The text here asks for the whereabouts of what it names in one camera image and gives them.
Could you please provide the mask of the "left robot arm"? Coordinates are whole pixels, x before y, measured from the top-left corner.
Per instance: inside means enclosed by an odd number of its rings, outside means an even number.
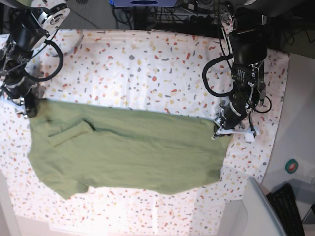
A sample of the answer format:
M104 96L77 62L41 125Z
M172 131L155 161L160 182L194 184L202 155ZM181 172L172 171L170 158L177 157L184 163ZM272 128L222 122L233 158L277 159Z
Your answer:
M227 97L227 104L220 104L214 119L213 139L232 134L243 134L249 142L258 135L254 127L252 112L262 113L266 96L264 82L264 60L267 57L267 42L263 26L268 18L245 6L234 7L231 3L218 3L217 23L227 44L228 53L213 64L225 61L231 70L233 88L230 92L214 94Z

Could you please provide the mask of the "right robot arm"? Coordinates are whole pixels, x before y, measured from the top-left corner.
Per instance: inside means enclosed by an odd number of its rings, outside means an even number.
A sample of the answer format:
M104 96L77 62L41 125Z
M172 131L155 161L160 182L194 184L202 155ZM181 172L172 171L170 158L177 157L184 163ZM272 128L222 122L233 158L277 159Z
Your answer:
M1 100L32 118L37 115L36 87L55 77L63 66L63 54L53 38L70 8L64 0L2 0L1 4L18 11L0 50ZM59 58L56 70L42 78L29 74L26 65L47 46L55 49Z

